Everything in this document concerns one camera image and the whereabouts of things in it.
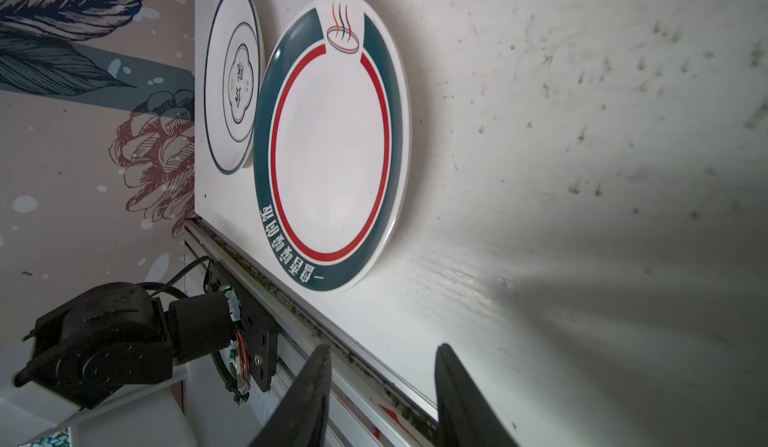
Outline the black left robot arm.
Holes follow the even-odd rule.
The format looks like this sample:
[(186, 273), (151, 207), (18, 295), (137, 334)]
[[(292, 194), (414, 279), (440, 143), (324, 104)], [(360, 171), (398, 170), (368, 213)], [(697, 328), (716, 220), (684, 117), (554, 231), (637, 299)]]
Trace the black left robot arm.
[(237, 322), (225, 293), (190, 297), (175, 287), (163, 304), (158, 283), (94, 287), (38, 318), (30, 360), (12, 377), (92, 409), (126, 385), (169, 380), (176, 366), (216, 353)]

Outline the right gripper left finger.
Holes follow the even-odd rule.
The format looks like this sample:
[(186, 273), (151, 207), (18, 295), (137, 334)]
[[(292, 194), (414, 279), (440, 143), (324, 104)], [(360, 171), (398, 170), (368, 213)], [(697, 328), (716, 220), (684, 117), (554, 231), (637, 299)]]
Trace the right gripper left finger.
[(319, 345), (250, 446), (324, 446), (331, 385), (330, 348)]

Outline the green red rim plate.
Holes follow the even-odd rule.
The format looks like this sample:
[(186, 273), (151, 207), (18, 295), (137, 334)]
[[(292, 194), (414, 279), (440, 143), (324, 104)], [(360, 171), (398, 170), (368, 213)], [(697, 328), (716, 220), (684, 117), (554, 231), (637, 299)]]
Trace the green red rim plate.
[(412, 140), (401, 56), (369, 3), (304, 7), (268, 61), (252, 134), (262, 227), (288, 280), (359, 282), (400, 216)]

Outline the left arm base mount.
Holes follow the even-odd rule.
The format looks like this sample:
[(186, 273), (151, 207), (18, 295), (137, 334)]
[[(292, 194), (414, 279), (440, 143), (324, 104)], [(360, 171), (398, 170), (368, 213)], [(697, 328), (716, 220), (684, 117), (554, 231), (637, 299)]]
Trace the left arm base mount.
[(234, 337), (227, 362), (236, 401), (245, 402), (255, 387), (268, 392), (277, 368), (278, 323), (219, 261), (213, 261), (208, 268), (205, 287), (207, 291), (223, 291), (230, 306)]

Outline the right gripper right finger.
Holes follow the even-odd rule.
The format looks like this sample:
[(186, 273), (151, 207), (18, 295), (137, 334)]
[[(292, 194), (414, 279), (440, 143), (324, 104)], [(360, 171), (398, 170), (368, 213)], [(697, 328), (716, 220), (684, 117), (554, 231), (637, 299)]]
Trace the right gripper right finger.
[(518, 446), (447, 343), (437, 349), (434, 377), (438, 446)]

